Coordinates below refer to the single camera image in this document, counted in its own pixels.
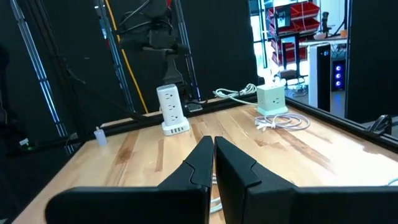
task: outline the yellow cable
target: yellow cable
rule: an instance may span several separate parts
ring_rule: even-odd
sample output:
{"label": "yellow cable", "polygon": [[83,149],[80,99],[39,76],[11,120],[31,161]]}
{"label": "yellow cable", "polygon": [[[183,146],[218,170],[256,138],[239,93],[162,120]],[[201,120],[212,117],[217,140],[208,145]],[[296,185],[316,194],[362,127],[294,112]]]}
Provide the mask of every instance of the yellow cable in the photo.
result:
{"label": "yellow cable", "polygon": [[[106,4],[106,7],[108,8],[109,15],[111,16],[113,30],[116,31],[117,30],[116,23],[114,21],[113,13],[112,13],[111,6],[109,5],[108,0],[105,0],[105,4]],[[120,43],[120,36],[116,35],[116,37],[118,38],[118,42]],[[145,104],[144,98],[142,97],[141,91],[140,91],[140,89],[138,87],[137,80],[134,77],[134,74],[132,73],[129,60],[127,59],[127,56],[126,56],[126,53],[124,52],[124,49],[122,49],[122,54],[123,54],[124,61],[126,62],[126,65],[127,65],[127,69],[129,70],[129,73],[131,75],[132,81],[134,82],[134,84],[135,84],[135,86],[137,88],[137,92],[138,92],[139,98],[141,99],[141,103],[142,103],[142,105],[144,107],[144,110],[145,110],[146,113],[148,113],[147,105]]]}

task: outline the wooden tabletop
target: wooden tabletop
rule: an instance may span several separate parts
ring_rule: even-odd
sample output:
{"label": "wooden tabletop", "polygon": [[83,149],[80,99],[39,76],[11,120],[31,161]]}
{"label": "wooden tabletop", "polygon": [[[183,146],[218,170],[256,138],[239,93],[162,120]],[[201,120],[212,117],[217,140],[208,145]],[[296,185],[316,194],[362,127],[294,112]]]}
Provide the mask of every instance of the wooden tabletop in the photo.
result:
{"label": "wooden tabletop", "polygon": [[[15,223],[45,223],[55,194],[76,186],[155,186],[171,174],[204,135],[223,136],[266,168],[298,186],[385,185],[398,177],[398,155],[317,119],[304,131],[259,131],[252,106],[190,118],[189,132],[165,137],[160,126],[85,143],[19,215]],[[218,189],[213,188],[218,197]],[[211,224],[224,223],[222,212]]]}

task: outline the desk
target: desk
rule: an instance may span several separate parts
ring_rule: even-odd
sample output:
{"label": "desk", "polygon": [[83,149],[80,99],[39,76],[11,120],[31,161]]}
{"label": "desk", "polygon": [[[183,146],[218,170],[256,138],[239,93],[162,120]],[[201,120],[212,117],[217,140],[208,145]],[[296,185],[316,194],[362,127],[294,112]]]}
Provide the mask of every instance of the desk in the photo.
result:
{"label": "desk", "polygon": [[[45,223],[55,194],[75,186],[150,186],[171,174],[204,135],[224,136],[263,166],[298,186],[385,185],[398,177],[398,155],[315,118],[304,131],[258,131],[252,106],[190,118],[189,132],[165,137],[160,126],[118,134],[108,145],[85,143],[15,220]],[[213,188],[213,196],[218,190]],[[222,212],[211,224],[224,223]]]}

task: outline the small white bottle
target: small white bottle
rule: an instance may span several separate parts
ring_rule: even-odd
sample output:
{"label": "small white bottle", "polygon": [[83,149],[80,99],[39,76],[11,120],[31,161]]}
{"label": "small white bottle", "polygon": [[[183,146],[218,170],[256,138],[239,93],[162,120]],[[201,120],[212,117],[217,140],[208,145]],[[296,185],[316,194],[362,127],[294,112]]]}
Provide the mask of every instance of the small white bottle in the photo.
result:
{"label": "small white bottle", "polygon": [[99,146],[105,146],[106,145],[106,136],[104,133],[104,130],[100,129],[99,127],[96,127],[96,131],[94,131],[95,138],[97,139],[98,145]]}

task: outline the white power strip tower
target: white power strip tower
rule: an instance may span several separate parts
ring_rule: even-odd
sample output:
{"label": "white power strip tower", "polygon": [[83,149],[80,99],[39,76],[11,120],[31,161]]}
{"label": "white power strip tower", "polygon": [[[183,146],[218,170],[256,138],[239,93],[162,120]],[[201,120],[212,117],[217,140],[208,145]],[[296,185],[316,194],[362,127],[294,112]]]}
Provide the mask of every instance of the white power strip tower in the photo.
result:
{"label": "white power strip tower", "polygon": [[190,129],[188,119],[184,117],[178,89],[174,84],[160,86],[156,89],[162,110],[164,135],[171,136]]}

